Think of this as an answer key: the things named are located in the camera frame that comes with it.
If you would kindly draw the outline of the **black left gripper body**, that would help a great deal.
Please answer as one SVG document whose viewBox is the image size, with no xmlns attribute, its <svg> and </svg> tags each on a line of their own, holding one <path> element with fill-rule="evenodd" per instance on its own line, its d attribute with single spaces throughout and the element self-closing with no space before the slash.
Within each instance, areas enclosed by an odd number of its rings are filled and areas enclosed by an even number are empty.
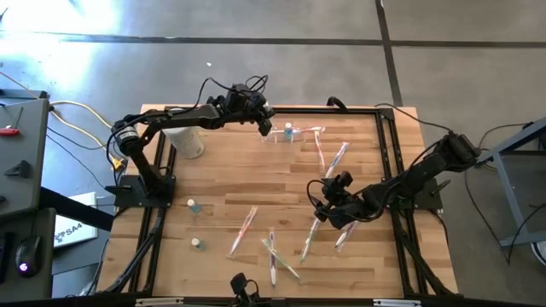
<svg viewBox="0 0 546 307">
<path fill-rule="evenodd" d="M 259 122 L 276 114 L 262 93 L 244 84 L 233 84 L 228 89 L 220 110 L 226 122 Z"/>
</svg>

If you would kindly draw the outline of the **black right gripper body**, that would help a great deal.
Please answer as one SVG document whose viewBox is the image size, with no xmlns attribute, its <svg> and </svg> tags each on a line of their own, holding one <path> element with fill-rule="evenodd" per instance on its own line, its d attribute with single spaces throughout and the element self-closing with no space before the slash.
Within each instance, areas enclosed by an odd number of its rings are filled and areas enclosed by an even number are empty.
<svg viewBox="0 0 546 307">
<path fill-rule="evenodd" d="M 354 221 L 368 221 L 375 215 L 374 205 L 367 204 L 359 194 L 352 194 L 346 190 L 352 182 L 353 178 L 349 172 L 341 172 L 335 177 L 320 180 L 322 196 L 326 202 L 319 200 L 317 204 L 328 208 L 328 213 L 324 213 L 328 216 L 326 221 L 336 229 L 342 229 Z"/>
</svg>

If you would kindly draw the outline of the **green toothbrush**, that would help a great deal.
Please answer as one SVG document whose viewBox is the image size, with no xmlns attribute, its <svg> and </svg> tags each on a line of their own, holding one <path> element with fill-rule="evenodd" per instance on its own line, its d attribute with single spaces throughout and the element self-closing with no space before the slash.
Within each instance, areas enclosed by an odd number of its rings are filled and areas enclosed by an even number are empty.
<svg viewBox="0 0 546 307">
<path fill-rule="evenodd" d="M 270 255 L 273 256 L 282 266 L 284 266 L 297 280 L 301 280 L 300 275 L 296 270 L 281 256 L 281 254 L 271 245 L 269 239 L 262 239 L 262 243 L 265 248 L 269 251 Z"/>
<path fill-rule="evenodd" d="M 321 221 L 316 218 L 313 222 L 313 224 L 311 225 L 311 230 L 305 240 L 305 244 L 304 244 L 304 248 L 302 249 L 302 253 L 300 255 L 300 262 L 303 263 L 306 259 L 306 256 L 308 254 L 308 251 L 311 247 L 311 243 L 313 241 L 313 238 L 315 236 L 315 234 L 317 233 L 318 229 L 319 229 L 319 226 L 321 224 Z"/>
</svg>

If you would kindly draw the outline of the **purple toothbrush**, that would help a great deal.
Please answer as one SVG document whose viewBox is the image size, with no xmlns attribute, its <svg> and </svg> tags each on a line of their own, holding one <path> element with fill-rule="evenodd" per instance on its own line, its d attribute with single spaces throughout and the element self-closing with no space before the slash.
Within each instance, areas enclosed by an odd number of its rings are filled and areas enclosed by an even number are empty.
<svg viewBox="0 0 546 307">
<path fill-rule="evenodd" d="M 273 228 L 270 228 L 270 232 L 269 232 L 269 243 L 270 243 L 270 248 L 272 250 L 275 249 L 275 230 Z M 276 258 L 275 258 L 275 255 L 273 253 L 270 253 L 270 281 L 271 281 L 271 285 L 273 287 L 276 286 Z"/>
<path fill-rule="evenodd" d="M 355 222 L 349 223 L 348 226 L 343 230 L 343 232 L 341 233 L 340 237 L 338 238 L 338 240 L 336 241 L 334 245 L 334 248 L 337 252 L 342 251 L 344 245 L 346 244 L 352 232 L 357 226 L 358 226 L 358 222 L 355 221 Z"/>
</svg>

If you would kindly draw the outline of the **orange toothbrush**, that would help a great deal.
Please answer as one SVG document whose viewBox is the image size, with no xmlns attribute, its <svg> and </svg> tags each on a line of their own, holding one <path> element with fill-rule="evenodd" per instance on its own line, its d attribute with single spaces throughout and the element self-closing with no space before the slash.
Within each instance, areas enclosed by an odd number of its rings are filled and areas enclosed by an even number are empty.
<svg viewBox="0 0 546 307">
<path fill-rule="evenodd" d="M 283 134 L 283 129 L 280 129 L 280 130 L 274 130 L 272 129 L 270 131 L 270 134 Z M 323 133 L 324 131 L 326 130 L 326 128 L 324 126 L 314 126 L 314 127 L 305 127 L 305 128 L 293 128 L 293 134 L 294 135 L 297 135 L 297 134 L 302 134 L 302 133 L 307 133 L 307 132 L 315 132 L 315 131 L 319 131 L 321 133 Z"/>
</svg>

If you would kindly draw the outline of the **blue toothbrush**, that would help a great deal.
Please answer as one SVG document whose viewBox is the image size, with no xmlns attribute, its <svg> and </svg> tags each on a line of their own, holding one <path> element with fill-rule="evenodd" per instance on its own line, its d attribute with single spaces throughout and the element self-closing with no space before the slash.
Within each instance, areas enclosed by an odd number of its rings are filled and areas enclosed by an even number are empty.
<svg viewBox="0 0 546 307">
<path fill-rule="evenodd" d="M 346 149 L 348 148 L 348 146 L 350 145 L 349 142 L 343 142 L 341 147 L 340 147 L 340 150 L 338 151 L 338 153 L 334 156 L 334 159 L 332 161 L 332 163 L 330 164 L 326 174 L 325 174 L 325 177 L 331 177 L 331 175 L 334 173 L 334 169 L 335 167 L 337 166 L 337 164 L 339 164 L 340 160 L 342 159 L 343 155 L 345 154 L 346 152 Z"/>
</svg>

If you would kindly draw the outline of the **red toothbrush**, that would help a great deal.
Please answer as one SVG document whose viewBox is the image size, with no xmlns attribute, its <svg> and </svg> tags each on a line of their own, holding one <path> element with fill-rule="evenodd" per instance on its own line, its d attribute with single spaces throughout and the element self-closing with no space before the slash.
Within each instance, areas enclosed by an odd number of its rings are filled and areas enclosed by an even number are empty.
<svg viewBox="0 0 546 307">
<path fill-rule="evenodd" d="M 318 157 L 318 162 L 319 162 L 319 170 L 320 170 L 321 173 L 325 173 L 326 172 L 325 160 L 324 160 L 324 156 L 323 156 L 322 143 L 321 143 L 320 135 L 321 135 L 321 132 L 319 132 L 319 131 L 314 132 L 315 144 L 316 144 L 316 147 L 317 147 L 317 157 Z"/>
</svg>

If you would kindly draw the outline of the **pink toothbrush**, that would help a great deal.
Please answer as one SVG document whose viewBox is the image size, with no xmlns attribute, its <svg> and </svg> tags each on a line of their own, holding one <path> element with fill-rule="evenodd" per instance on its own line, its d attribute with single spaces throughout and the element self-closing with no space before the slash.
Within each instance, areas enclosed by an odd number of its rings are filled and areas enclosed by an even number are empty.
<svg viewBox="0 0 546 307">
<path fill-rule="evenodd" d="M 256 213 L 258 211 L 258 208 L 256 206 L 253 206 L 250 210 L 250 212 L 248 213 L 248 215 L 246 216 L 246 219 L 244 221 L 244 223 L 242 224 L 241 226 L 241 229 L 237 235 L 237 237 L 235 238 L 230 250 L 229 250 L 229 253 L 228 253 L 228 257 L 229 258 L 232 258 L 235 256 L 235 251 L 237 249 L 237 247 L 239 246 L 239 244 L 241 243 L 245 233 L 248 231 L 249 227 L 251 226 L 252 222 L 253 222 L 253 219 L 255 218 L 256 216 Z"/>
</svg>

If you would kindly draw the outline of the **clear acrylic organizer holder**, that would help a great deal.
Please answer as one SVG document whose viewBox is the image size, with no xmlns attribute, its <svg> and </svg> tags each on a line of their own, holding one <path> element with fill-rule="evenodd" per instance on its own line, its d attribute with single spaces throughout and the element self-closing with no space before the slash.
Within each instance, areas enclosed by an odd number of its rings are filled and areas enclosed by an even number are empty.
<svg viewBox="0 0 546 307">
<path fill-rule="evenodd" d="M 272 129 L 274 129 L 274 130 L 283 129 L 285 124 L 283 126 L 281 126 L 281 127 L 274 126 Z M 269 142 L 269 143 L 296 143 L 296 142 L 304 142 L 305 140 L 306 140 L 305 133 L 293 135 L 293 141 L 292 142 L 288 142 L 284 138 L 283 134 L 270 134 L 269 133 L 267 136 L 262 136 L 261 137 L 262 142 Z"/>
</svg>

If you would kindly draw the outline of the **white wipes canister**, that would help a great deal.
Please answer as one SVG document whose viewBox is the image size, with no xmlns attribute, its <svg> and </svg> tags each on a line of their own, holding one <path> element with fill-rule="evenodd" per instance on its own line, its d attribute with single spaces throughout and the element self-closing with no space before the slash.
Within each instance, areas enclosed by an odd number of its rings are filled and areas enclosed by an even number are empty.
<svg viewBox="0 0 546 307">
<path fill-rule="evenodd" d="M 168 109 L 167 112 L 174 115 L 174 120 L 170 120 L 170 127 L 162 131 L 183 158 L 196 159 L 204 151 L 204 144 L 197 131 L 202 115 L 196 112 L 182 114 L 182 111 L 181 108 Z"/>
</svg>

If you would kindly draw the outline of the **person's shoe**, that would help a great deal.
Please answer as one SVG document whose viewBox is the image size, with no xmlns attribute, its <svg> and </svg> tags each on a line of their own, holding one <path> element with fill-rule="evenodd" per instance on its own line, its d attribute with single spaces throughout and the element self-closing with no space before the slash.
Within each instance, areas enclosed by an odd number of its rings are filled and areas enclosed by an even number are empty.
<svg viewBox="0 0 546 307">
<path fill-rule="evenodd" d="M 546 240 L 531 243 L 531 250 L 537 260 L 546 266 Z"/>
</svg>

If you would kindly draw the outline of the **black computer mouse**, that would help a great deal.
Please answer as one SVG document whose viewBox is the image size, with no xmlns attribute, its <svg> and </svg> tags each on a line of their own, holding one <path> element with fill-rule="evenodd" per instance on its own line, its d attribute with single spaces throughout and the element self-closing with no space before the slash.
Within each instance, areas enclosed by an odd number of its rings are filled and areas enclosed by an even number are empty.
<svg viewBox="0 0 546 307">
<path fill-rule="evenodd" d="M 15 266 L 21 277 L 31 278 L 41 269 L 41 237 L 31 235 L 23 239 L 16 248 Z"/>
</svg>

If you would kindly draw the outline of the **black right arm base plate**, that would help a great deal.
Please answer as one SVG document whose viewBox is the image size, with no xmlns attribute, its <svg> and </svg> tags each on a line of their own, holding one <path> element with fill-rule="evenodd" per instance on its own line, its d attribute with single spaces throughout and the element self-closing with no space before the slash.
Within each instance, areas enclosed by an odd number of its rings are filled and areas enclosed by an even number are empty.
<svg viewBox="0 0 546 307">
<path fill-rule="evenodd" d="M 387 205 L 389 208 L 399 210 L 443 210 L 440 191 L 450 184 L 450 180 L 438 181 L 433 178 L 426 181 L 421 189 L 409 196 L 398 195 Z"/>
</svg>

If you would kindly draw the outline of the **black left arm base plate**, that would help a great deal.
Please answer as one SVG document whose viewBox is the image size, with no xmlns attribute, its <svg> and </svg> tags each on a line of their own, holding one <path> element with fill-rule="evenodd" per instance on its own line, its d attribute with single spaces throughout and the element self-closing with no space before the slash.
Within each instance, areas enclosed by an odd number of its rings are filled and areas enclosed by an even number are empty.
<svg viewBox="0 0 546 307">
<path fill-rule="evenodd" d="M 118 185 L 105 189 L 115 196 L 114 204 L 118 207 L 167 208 L 172 203 L 175 186 L 174 176 L 145 179 L 143 175 L 125 175 Z"/>
</svg>

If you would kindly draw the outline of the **red handled screwdriver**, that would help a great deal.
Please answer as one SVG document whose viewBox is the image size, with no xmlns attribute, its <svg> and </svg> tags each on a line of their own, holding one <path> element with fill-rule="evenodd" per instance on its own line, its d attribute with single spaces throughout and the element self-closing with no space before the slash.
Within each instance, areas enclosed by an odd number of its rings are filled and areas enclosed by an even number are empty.
<svg viewBox="0 0 546 307">
<path fill-rule="evenodd" d="M 4 128 L 0 128 L 0 136 L 18 136 L 20 134 L 18 124 L 23 110 L 24 107 L 21 107 L 14 116 L 12 122 L 9 125 L 6 125 Z"/>
</svg>

